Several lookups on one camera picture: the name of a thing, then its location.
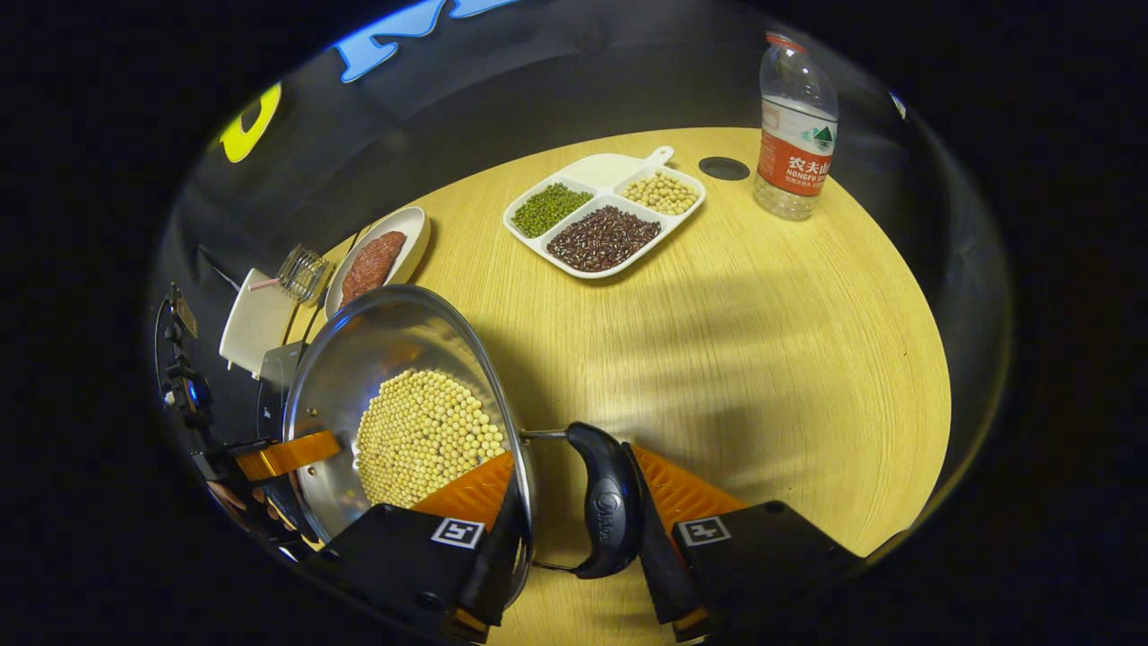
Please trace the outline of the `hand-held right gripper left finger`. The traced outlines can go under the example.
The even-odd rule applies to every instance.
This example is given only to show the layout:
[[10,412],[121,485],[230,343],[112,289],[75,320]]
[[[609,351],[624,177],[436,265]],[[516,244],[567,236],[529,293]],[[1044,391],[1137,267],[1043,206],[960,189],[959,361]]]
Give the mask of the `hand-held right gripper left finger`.
[[528,454],[506,451],[419,503],[369,503],[348,467],[310,478],[324,547],[310,573],[362,610],[430,643],[479,645],[521,591]]

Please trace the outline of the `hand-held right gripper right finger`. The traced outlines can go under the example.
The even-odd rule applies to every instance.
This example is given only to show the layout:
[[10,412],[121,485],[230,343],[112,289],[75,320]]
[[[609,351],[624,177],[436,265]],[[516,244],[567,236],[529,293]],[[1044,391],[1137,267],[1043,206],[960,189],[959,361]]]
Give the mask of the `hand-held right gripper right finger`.
[[740,503],[656,451],[626,450],[642,476],[639,565],[678,643],[779,618],[864,565],[788,503]]

